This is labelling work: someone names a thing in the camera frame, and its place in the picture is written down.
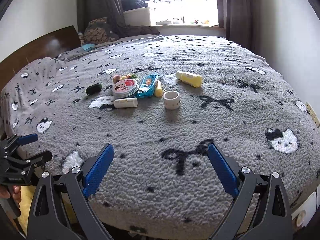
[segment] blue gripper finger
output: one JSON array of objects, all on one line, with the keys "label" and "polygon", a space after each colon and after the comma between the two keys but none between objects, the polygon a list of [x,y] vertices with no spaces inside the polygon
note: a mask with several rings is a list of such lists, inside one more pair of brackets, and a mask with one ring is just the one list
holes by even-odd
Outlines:
[{"label": "blue gripper finger", "polygon": [[239,194],[237,177],[214,144],[209,145],[208,157],[225,192],[235,198]]},{"label": "blue gripper finger", "polygon": [[113,147],[111,144],[106,144],[99,152],[97,161],[94,163],[87,176],[84,178],[83,194],[86,197],[95,194],[104,175],[106,174],[112,160],[113,160]]},{"label": "blue gripper finger", "polygon": [[38,135],[36,133],[21,136],[17,139],[18,145],[26,145],[29,143],[36,142],[38,140]]}]

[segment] brown curtain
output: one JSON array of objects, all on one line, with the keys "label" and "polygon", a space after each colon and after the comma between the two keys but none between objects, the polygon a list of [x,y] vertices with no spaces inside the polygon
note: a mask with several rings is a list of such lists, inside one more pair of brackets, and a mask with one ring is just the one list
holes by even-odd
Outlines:
[{"label": "brown curtain", "polygon": [[227,0],[226,38],[251,49],[251,0]]},{"label": "brown curtain", "polygon": [[159,35],[155,27],[126,26],[120,0],[78,0],[78,29],[83,32],[94,19],[107,17],[112,30],[120,38],[142,34]]},{"label": "brown curtain", "polygon": [[217,6],[218,6],[218,24],[220,28],[223,28],[224,27],[223,0],[217,0]]}]

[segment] fuzzy gray blanket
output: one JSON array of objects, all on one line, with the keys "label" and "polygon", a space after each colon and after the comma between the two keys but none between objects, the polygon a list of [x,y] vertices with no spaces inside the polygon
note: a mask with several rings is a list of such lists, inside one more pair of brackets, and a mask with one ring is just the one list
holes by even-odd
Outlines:
[{"label": "fuzzy gray blanket", "polygon": [[[1,117],[9,136],[38,133],[20,155],[51,150],[45,168],[52,174],[113,145],[114,160],[90,200],[104,223],[162,239],[207,238],[232,200],[207,157],[213,141],[240,166],[278,171],[292,210],[320,182],[320,136],[304,104],[265,59],[237,44],[160,36],[60,58],[69,61],[46,57],[17,73],[1,92]],[[201,75],[203,85],[178,82],[177,70]],[[180,92],[180,108],[166,110],[151,97],[115,109],[112,76],[127,73],[139,82],[158,73],[164,91]],[[87,96],[95,83],[102,91]]]}]

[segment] yellow tube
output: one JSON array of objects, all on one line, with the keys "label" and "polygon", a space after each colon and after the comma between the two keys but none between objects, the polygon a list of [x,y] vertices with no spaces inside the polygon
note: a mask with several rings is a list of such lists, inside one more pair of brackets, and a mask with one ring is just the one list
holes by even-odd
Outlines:
[{"label": "yellow tube", "polygon": [[157,83],[156,88],[155,88],[155,92],[153,94],[158,98],[162,97],[163,90],[162,90],[162,87],[161,87],[160,80],[158,80],[158,83]]},{"label": "yellow tube", "polygon": [[186,84],[189,84],[189,85],[195,87],[195,88],[200,87],[202,84],[202,77],[197,74],[190,73],[190,72],[177,71],[176,78]]}]

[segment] white cup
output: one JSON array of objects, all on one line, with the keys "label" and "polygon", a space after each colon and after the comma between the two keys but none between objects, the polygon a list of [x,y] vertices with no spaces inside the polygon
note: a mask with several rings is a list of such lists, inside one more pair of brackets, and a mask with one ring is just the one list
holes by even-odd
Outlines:
[{"label": "white cup", "polygon": [[169,110],[180,107],[180,94],[177,91],[168,91],[163,95],[164,107]]}]

